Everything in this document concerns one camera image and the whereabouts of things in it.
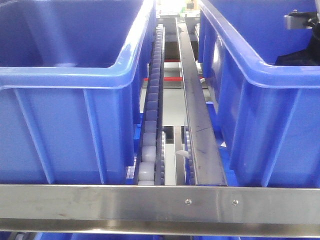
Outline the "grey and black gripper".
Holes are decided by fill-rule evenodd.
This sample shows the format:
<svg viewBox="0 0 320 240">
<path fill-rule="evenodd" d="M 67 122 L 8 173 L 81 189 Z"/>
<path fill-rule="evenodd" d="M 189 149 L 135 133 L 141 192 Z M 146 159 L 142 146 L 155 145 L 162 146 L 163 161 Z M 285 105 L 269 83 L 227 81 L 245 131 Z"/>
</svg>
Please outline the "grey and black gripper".
<svg viewBox="0 0 320 240">
<path fill-rule="evenodd" d="M 303 50 L 277 57 L 275 66 L 320 65 L 320 18 L 318 12 L 299 12 L 296 9 L 285 15 L 287 29 L 312 29 L 312 36 Z"/>
</svg>

